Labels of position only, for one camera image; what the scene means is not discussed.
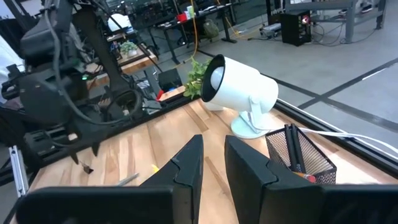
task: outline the concrete floor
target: concrete floor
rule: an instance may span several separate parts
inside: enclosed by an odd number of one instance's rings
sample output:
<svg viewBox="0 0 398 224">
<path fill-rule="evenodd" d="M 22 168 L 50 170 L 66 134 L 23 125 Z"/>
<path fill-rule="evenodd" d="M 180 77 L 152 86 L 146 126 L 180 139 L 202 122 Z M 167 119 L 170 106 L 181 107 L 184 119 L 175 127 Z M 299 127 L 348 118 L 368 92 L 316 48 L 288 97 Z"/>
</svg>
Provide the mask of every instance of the concrete floor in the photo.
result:
<svg viewBox="0 0 398 224">
<path fill-rule="evenodd" d="M 398 118 L 394 116 L 398 113 L 398 106 L 394 103 L 398 96 L 398 66 L 394 65 L 395 61 L 398 62 L 398 30 L 394 23 L 398 21 L 397 10 L 398 2 L 389 1 L 384 29 L 375 31 L 364 41 L 349 45 L 325 47 L 306 44 L 294 47 L 277 41 L 241 39 L 236 44 L 202 42 L 200 50 L 207 55 L 197 52 L 195 60 L 204 62 L 211 59 L 209 55 L 223 54 L 245 63 L 277 79 L 280 99 L 347 132 L 364 134 L 398 147 Z M 253 30 L 263 19 L 251 19 L 235 29 L 245 30 L 243 34 L 249 34 L 247 37 L 259 36 Z M 338 24 L 322 26 L 328 32 Z M 366 38 L 375 26 L 376 20 L 357 26 L 354 40 Z M 340 28 L 330 32 L 323 38 L 323 43 L 333 42 L 339 33 Z M 192 47 L 181 47 L 176 54 L 183 61 L 190 58 L 192 51 Z M 375 70 L 387 62 L 389 67 L 381 72 Z M 160 56 L 159 65 L 164 70 L 175 67 L 169 53 Z M 183 82 L 187 81 L 191 67 L 190 62 L 177 67 Z M 398 157 L 391 150 L 372 144 Z M 7 152 L 1 150 L 0 157 L 3 155 L 6 156 Z M 0 187 L 0 220 L 5 219 L 15 199 L 13 184 Z"/>
</svg>

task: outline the wooden table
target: wooden table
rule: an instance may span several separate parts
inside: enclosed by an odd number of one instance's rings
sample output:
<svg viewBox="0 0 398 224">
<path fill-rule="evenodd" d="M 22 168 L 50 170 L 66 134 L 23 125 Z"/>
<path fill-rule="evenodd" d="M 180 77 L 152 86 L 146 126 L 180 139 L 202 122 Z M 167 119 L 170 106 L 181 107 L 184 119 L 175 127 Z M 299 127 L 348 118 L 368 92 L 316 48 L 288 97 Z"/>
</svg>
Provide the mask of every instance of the wooden table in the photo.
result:
<svg viewBox="0 0 398 224">
<path fill-rule="evenodd" d="M 183 87 L 166 93 L 164 98 L 181 91 Z M 237 115 L 229 109 L 211 112 L 200 100 L 193 101 L 105 140 L 98 157 L 90 149 L 80 151 L 79 159 L 94 169 L 90 175 L 71 158 L 64 158 L 41 169 L 30 190 L 48 186 L 116 185 L 136 172 L 139 177 L 127 185 L 139 185 L 153 174 L 151 164 L 164 166 L 194 134 L 202 134 L 205 158 L 199 221 L 203 224 L 238 223 L 224 163 L 225 136 L 232 134 L 229 125 Z M 272 127 L 281 128 L 286 123 L 302 126 L 276 110 L 271 111 L 271 116 Z M 308 136 L 337 166 L 338 184 L 398 184 L 395 178 L 325 138 Z M 245 142 L 269 156 L 265 138 Z"/>
<path fill-rule="evenodd" d="M 157 57 L 150 51 L 148 50 L 148 52 L 150 53 L 150 58 L 154 61 L 157 62 Z M 137 55 L 135 57 L 141 56 L 144 53 L 142 52 L 141 49 L 137 49 Z M 131 58 L 127 58 L 123 55 L 122 59 L 118 60 L 118 63 L 123 63 L 127 60 L 130 60 Z M 131 62 L 127 65 L 124 65 L 121 67 L 123 73 L 127 74 L 127 75 L 132 75 L 134 72 L 138 72 L 140 70 L 144 69 L 144 72 L 147 75 L 149 84 L 151 85 L 151 87 L 154 89 L 155 93 L 159 92 L 159 84 L 157 83 L 156 80 L 154 80 L 153 75 L 152 75 L 152 70 L 151 69 L 145 69 L 145 68 L 150 68 L 150 66 L 153 65 L 152 61 L 148 58 L 148 57 L 144 57 L 142 59 L 136 60 L 135 62 Z M 95 63 L 91 63 L 88 64 L 86 66 L 86 71 L 87 72 L 91 72 L 91 73 L 95 73 L 95 71 L 97 70 L 98 65 Z M 101 85 L 106 85 L 109 83 L 109 77 L 107 73 L 98 75 L 96 78 L 87 81 L 87 87 L 89 89 L 96 87 L 96 86 L 101 86 Z"/>
</svg>

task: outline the potted plant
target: potted plant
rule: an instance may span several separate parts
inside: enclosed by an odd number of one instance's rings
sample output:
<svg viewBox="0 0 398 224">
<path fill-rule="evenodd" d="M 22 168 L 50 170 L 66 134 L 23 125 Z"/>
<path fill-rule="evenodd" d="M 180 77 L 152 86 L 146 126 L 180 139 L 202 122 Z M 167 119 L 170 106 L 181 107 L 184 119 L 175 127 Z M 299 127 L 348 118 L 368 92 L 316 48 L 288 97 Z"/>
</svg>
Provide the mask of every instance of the potted plant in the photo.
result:
<svg viewBox="0 0 398 224">
<path fill-rule="evenodd" d="M 210 60 L 207 60 L 205 63 L 200 63 L 192 59 L 192 70 L 188 72 L 188 82 L 184 84 L 184 96 L 190 96 L 192 99 L 194 96 L 200 95 L 203 76 L 209 63 Z M 213 103 L 204 103 L 204 105 L 210 111 L 220 111 L 224 109 L 222 106 Z"/>
<path fill-rule="evenodd" d="M 120 45 L 120 51 L 122 54 L 127 55 L 127 57 L 133 57 L 137 54 L 137 45 L 133 42 L 126 41 Z"/>
</svg>

